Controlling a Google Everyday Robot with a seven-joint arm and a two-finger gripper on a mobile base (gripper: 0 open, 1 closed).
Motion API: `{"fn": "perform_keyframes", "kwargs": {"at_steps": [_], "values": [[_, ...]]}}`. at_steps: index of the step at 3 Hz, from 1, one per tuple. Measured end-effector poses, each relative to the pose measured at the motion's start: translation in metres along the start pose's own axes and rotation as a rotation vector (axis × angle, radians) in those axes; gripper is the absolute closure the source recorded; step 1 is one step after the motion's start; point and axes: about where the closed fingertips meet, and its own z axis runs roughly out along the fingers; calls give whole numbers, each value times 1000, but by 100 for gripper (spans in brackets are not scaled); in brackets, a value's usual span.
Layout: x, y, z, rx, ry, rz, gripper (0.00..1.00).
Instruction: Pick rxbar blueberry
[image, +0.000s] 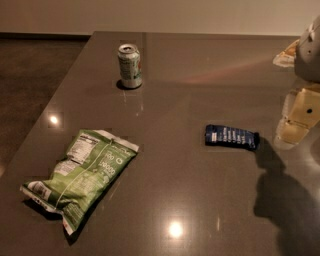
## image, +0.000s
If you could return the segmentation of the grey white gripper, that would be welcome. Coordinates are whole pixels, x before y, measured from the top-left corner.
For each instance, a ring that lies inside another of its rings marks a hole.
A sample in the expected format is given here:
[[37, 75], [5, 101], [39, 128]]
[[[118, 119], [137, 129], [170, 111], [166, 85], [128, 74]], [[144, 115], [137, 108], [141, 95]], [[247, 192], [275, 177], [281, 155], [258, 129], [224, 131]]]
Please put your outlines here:
[[[303, 80], [320, 82], [320, 16], [308, 26], [300, 39], [292, 42], [273, 59], [276, 66], [291, 68]], [[275, 136], [276, 146], [296, 146], [320, 122], [320, 88], [291, 90], [284, 101], [282, 118]]]

